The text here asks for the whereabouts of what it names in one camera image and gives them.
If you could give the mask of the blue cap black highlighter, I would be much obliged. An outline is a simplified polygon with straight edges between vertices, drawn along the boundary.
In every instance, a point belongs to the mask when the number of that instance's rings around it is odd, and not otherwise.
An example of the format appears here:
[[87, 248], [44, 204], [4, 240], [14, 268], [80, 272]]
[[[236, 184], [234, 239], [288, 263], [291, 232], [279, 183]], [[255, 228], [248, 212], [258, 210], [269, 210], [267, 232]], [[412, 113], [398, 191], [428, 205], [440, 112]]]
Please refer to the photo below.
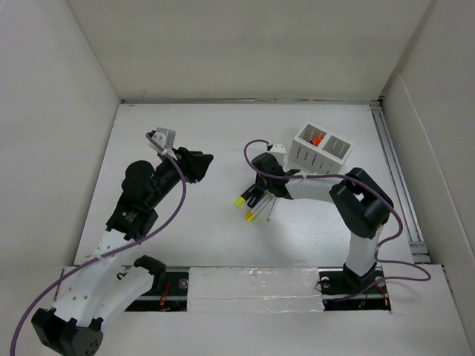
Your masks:
[[264, 197], [265, 191], [255, 187], [252, 191], [250, 198], [247, 200], [247, 206], [249, 208], [254, 208]]

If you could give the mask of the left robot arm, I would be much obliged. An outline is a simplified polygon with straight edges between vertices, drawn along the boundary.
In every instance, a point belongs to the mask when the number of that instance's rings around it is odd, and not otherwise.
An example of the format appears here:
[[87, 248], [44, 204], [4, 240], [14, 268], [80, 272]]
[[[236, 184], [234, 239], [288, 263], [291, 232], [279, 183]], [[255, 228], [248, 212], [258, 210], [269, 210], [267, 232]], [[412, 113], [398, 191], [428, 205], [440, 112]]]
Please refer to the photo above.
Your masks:
[[156, 206], [178, 183], [201, 181], [213, 159], [178, 148], [157, 167], [144, 160], [127, 167], [122, 194], [86, 267], [49, 309], [38, 309], [32, 317], [44, 346], [59, 355], [95, 355], [117, 317], [142, 294], [163, 290], [166, 265], [147, 255], [123, 277], [117, 275], [155, 224]]

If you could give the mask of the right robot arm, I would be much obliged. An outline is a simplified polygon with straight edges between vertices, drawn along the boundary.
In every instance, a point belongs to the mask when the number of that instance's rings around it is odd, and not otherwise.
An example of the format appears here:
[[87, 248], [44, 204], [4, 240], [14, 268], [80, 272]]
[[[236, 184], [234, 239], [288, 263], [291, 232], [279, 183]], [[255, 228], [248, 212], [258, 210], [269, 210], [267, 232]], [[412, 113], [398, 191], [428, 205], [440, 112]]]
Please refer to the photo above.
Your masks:
[[376, 246], [394, 206], [376, 182], [361, 168], [354, 168], [341, 180], [298, 178], [298, 170], [284, 171], [270, 153], [252, 161], [259, 170], [256, 183], [278, 198], [315, 200], [333, 204], [349, 229], [350, 249], [336, 279], [323, 276], [321, 291], [326, 295], [355, 294], [376, 278]]

